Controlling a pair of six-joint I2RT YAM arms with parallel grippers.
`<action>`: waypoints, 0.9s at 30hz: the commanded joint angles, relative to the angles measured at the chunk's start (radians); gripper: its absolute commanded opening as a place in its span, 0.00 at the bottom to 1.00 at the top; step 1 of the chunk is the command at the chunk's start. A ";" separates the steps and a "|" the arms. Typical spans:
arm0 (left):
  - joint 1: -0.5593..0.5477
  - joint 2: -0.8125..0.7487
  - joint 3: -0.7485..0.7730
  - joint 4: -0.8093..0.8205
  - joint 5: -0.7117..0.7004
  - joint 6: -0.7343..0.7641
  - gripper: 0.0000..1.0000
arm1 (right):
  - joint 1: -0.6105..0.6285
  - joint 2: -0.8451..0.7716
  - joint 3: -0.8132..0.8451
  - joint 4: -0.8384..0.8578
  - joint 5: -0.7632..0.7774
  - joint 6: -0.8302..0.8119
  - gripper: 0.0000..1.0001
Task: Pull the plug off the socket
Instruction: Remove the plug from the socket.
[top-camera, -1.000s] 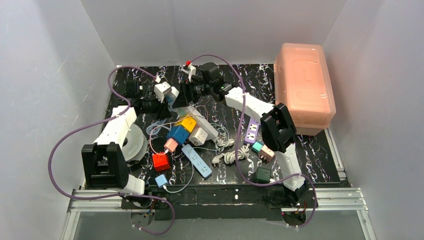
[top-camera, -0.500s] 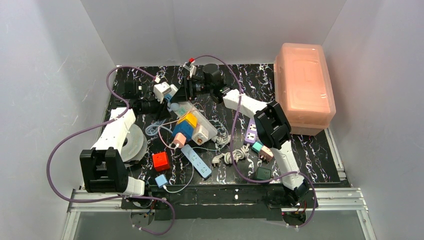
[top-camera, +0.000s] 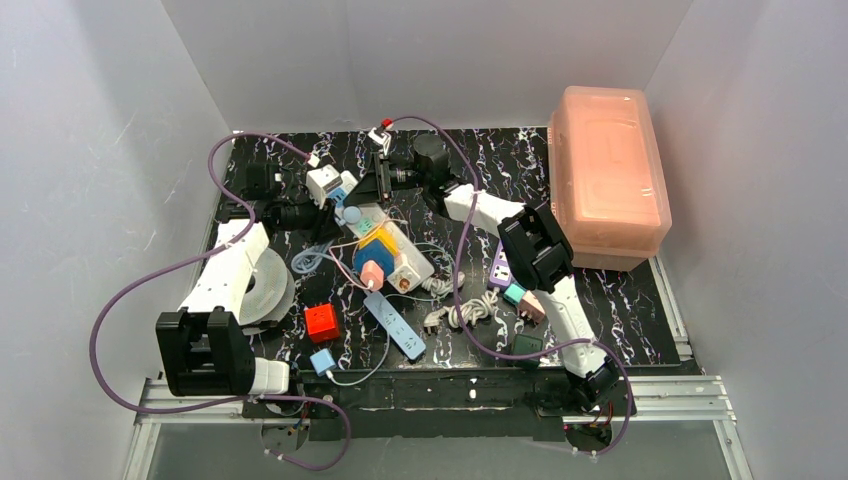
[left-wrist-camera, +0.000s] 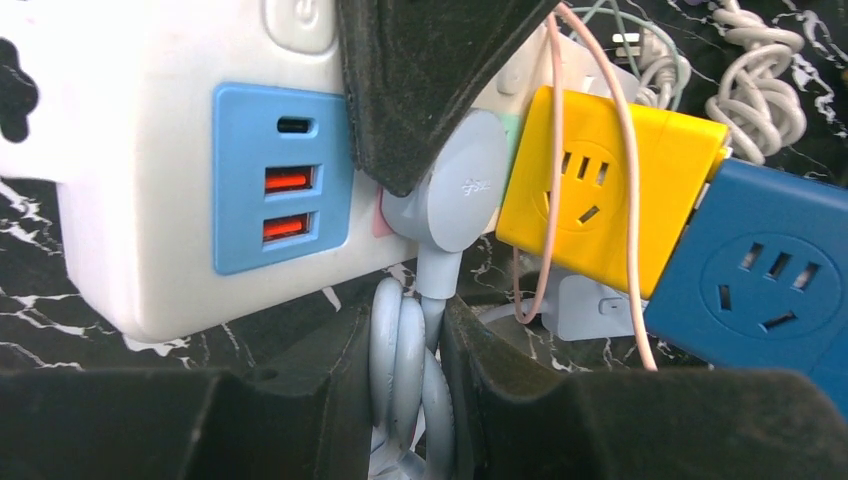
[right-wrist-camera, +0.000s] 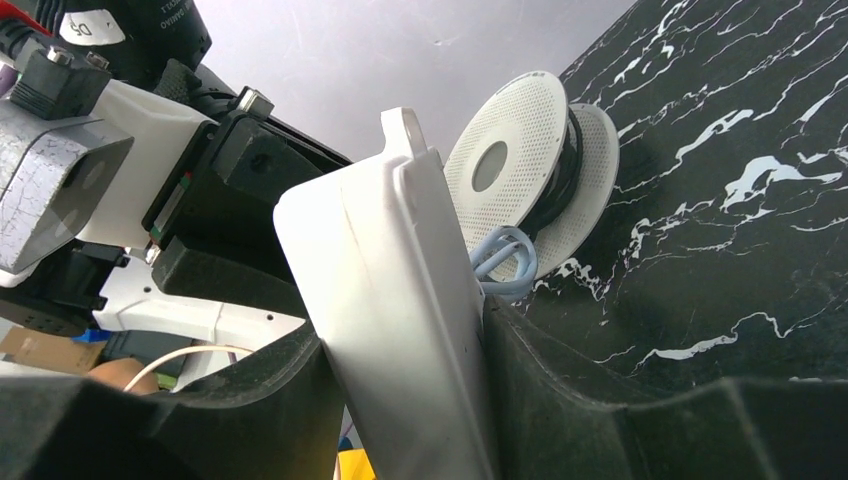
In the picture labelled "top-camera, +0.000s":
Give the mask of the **light blue charger plug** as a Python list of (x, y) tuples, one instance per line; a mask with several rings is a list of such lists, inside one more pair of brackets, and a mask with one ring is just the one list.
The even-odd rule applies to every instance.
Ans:
[(337, 362), (328, 348), (323, 348), (309, 357), (310, 364), (317, 376), (325, 376), (337, 368)]

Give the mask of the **pink cube socket adapter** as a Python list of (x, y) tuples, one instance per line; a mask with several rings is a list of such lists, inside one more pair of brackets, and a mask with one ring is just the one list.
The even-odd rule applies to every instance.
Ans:
[(517, 305), (519, 317), (527, 323), (538, 325), (546, 318), (546, 313), (541, 303), (532, 291), (526, 291)]

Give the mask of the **green cube socket adapter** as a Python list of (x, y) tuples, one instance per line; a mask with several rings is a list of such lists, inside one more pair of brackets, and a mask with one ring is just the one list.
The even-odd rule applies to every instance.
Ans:
[[(542, 347), (543, 340), (541, 338), (527, 334), (517, 334), (514, 337), (513, 342), (510, 344), (510, 354), (512, 356), (529, 355), (531, 353), (540, 352)], [(511, 364), (524, 370), (535, 370), (539, 367), (540, 360), (538, 357), (523, 360), (512, 360)]]

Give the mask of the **white power strip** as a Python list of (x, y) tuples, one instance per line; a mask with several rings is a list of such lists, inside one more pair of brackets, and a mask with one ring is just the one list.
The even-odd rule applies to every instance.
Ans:
[[(400, 225), (402, 222), (400, 220), (396, 220), (391, 217), (391, 215), (378, 204), (365, 204), (360, 206), (344, 205), (345, 197), (357, 184), (357, 180), (348, 171), (342, 171), (339, 173), (342, 178), (342, 185), (332, 191), (327, 200), (332, 202), (337, 222), (343, 228), (349, 230), (356, 238), (352, 262), (355, 252), (359, 249), (358, 244), (360, 240), (373, 230), (379, 227), (385, 227), (392, 233), (392, 236), (395, 238), (399, 247), (399, 253), (395, 256), (395, 265), (399, 261), (407, 261), (420, 272), (424, 278), (423, 281), (431, 278), (434, 274), (434, 266), (401, 230)], [(358, 283), (365, 287), (359, 278), (359, 274), (354, 270), (354, 263), (353, 271), (357, 275)]]

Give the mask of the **blue power strip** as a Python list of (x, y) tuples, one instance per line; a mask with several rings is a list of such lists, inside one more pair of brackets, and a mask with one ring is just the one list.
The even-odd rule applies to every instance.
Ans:
[(407, 359), (417, 361), (425, 353), (423, 339), (382, 293), (368, 293), (364, 305)]

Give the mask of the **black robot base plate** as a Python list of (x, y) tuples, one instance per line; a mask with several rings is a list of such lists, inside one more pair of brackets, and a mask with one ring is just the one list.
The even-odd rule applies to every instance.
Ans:
[(586, 422), (601, 408), (620, 419), (626, 387), (617, 381), (596, 400), (583, 398), (560, 367), (522, 370), (382, 370), (365, 382), (341, 387), (306, 371), (295, 390), (330, 397), (348, 415), (355, 439), (529, 437), (561, 441), (563, 422)]

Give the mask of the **red cube socket adapter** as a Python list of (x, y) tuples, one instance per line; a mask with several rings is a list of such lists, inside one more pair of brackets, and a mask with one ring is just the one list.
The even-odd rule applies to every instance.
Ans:
[(309, 339), (323, 343), (340, 337), (340, 327), (336, 311), (331, 303), (323, 303), (304, 310), (304, 320)]

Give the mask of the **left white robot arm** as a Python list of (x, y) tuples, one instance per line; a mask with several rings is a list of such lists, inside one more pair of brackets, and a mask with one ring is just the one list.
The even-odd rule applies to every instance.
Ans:
[(254, 355), (243, 329), (263, 322), (293, 296), (273, 281), (287, 271), (270, 249), (278, 231), (306, 231), (313, 241), (339, 234), (330, 194), (341, 180), (329, 167), (312, 167), (305, 187), (309, 198), (296, 203), (282, 195), (279, 167), (247, 168), (238, 200), (220, 211), (212, 255), (188, 297), (174, 312), (162, 313), (156, 337), (170, 392), (177, 397), (284, 394), (290, 366)]

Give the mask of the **purple cube socket adapter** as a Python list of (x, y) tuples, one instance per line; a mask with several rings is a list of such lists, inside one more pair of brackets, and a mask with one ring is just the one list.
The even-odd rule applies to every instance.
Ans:
[(499, 242), (489, 269), (487, 287), (503, 292), (512, 284), (512, 281), (513, 276), (503, 249), (503, 244)]

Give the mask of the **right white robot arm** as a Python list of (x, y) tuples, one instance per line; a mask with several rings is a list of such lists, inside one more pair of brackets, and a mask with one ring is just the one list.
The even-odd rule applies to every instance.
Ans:
[(557, 353), (569, 377), (571, 398), (584, 410), (606, 405), (619, 369), (597, 344), (578, 296), (573, 249), (550, 206), (504, 200), (462, 182), (437, 135), (415, 137), (409, 159), (391, 155), (391, 136), (384, 128), (369, 137), (376, 150), (346, 203), (383, 203), (397, 190), (418, 189), (433, 212), (497, 236), (513, 277), (534, 294), (563, 344)]

